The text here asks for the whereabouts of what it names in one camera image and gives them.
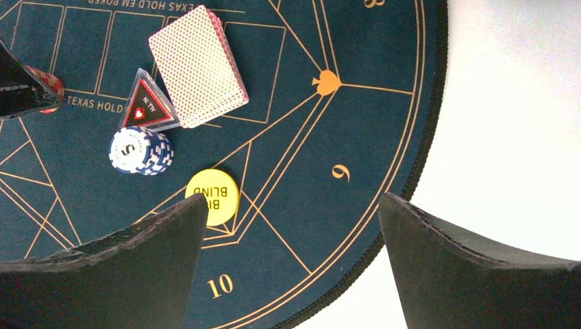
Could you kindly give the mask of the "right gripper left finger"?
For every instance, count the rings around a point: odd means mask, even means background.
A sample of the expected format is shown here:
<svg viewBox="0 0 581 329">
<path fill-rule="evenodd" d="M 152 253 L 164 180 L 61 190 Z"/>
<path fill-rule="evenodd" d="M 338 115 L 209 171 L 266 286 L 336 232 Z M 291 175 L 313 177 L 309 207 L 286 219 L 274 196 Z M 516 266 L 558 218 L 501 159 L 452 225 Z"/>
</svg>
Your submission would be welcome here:
<svg viewBox="0 0 581 329">
<path fill-rule="evenodd" d="M 208 205 L 195 194 L 45 258 L 1 264 L 2 328 L 180 328 Z"/>
</svg>

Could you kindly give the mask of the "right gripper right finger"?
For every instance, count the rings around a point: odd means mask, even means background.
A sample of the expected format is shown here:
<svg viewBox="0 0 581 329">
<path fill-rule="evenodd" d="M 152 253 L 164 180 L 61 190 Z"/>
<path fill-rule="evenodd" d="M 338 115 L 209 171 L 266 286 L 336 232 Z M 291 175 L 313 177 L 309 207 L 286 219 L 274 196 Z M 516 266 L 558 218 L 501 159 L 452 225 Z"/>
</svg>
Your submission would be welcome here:
<svg viewBox="0 0 581 329">
<path fill-rule="evenodd" d="M 379 218 L 409 328 L 579 328 L 580 263 L 439 219 L 398 195 Z"/>
</svg>

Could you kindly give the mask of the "yellow big blind button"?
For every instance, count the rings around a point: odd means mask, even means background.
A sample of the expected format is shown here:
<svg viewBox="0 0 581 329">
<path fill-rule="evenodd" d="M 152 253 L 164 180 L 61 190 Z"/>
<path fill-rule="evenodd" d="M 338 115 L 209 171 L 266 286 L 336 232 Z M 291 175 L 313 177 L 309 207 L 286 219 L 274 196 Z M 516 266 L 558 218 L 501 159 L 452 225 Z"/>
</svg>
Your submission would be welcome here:
<svg viewBox="0 0 581 329">
<path fill-rule="evenodd" d="M 194 194 L 202 194 L 207 201 L 207 226 L 226 223 L 238 210 L 238 185 L 230 174 L 222 170 L 204 169 L 196 173 L 186 185 L 185 198 Z"/>
</svg>

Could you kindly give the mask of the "red poker chip stack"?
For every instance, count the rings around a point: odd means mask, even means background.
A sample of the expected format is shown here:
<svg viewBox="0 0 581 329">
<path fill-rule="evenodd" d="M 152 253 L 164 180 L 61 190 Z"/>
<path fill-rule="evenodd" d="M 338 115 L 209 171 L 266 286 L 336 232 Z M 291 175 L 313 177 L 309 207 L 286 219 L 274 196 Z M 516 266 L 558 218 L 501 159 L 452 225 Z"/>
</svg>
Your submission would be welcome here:
<svg viewBox="0 0 581 329">
<path fill-rule="evenodd" d="M 32 66 L 25 65 L 36 77 L 43 81 L 51 90 L 53 90 L 60 101 L 64 100 L 64 85 L 60 79 L 50 73 L 45 73 Z"/>
</svg>

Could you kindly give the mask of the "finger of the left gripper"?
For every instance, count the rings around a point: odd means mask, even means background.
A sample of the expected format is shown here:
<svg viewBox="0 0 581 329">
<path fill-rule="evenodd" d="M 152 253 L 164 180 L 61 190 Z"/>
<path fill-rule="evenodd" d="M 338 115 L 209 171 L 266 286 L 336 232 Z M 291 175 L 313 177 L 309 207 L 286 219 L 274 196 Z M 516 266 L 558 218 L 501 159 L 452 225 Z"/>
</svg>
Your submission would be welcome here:
<svg viewBox="0 0 581 329">
<path fill-rule="evenodd" d="M 1 39 L 1 119 L 57 108 L 57 93 L 14 57 Z"/>
</svg>

